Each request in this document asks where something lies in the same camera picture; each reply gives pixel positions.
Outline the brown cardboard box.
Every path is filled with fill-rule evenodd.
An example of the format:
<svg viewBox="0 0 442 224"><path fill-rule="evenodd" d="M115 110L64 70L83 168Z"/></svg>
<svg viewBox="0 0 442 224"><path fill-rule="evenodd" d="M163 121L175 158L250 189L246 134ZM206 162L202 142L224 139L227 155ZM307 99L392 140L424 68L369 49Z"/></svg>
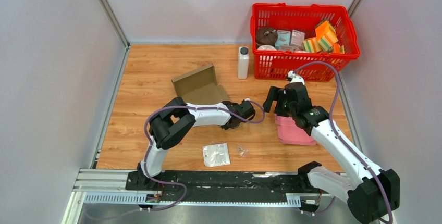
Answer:
<svg viewBox="0 0 442 224"><path fill-rule="evenodd" d="M171 80L176 95L184 102L212 105L230 101L227 92L218 84L213 64L199 67Z"/></svg>

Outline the white plastic bag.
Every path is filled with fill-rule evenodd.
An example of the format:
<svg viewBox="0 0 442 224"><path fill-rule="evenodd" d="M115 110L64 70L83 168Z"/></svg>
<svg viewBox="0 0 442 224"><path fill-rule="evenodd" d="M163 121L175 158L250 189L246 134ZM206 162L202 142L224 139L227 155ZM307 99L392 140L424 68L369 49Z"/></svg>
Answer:
<svg viewBox="0 0 442 224"><path fill-rule="evenodd" d="M231 164L227 143L204 146L202 153L206 167L218 167Z"/></svg>

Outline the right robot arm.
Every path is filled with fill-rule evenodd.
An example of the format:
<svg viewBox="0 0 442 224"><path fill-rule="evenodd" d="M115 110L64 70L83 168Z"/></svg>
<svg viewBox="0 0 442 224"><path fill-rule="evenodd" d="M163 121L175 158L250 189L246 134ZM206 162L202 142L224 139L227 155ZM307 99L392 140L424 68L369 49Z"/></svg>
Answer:
<svg viewBox="0 0 442 224"><path fill-rule="evenodd" d="M350 212L360 223L381 220L400 206L400 178L393 170L384 170L365 156L341 132L329 112L314 106L306 86L301 82L288 83L284 88L271 86L263 103L265 112L290 117L296 126L319 142L346 176L340 176L318 162L299 168L297 185L304 192L321 189L347 203Z"/></svg>

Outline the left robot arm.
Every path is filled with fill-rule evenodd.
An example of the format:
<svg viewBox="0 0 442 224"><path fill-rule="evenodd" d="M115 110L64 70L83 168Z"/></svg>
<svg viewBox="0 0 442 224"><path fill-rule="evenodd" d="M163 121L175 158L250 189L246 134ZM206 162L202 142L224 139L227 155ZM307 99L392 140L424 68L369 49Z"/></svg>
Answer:
<svg viewBox="0 0 442 224"><path fill-rule="evenodd" d="M241 123L254 123L255 114L252 102L247 100L239 104L222 101L196 105L184 102L182 97L172 99L145 121L143 131L149 144L137 172L128 180L140 188L155 189L168 150L178 145L192 128L215 125L224 130L234 129Z"/></svg>

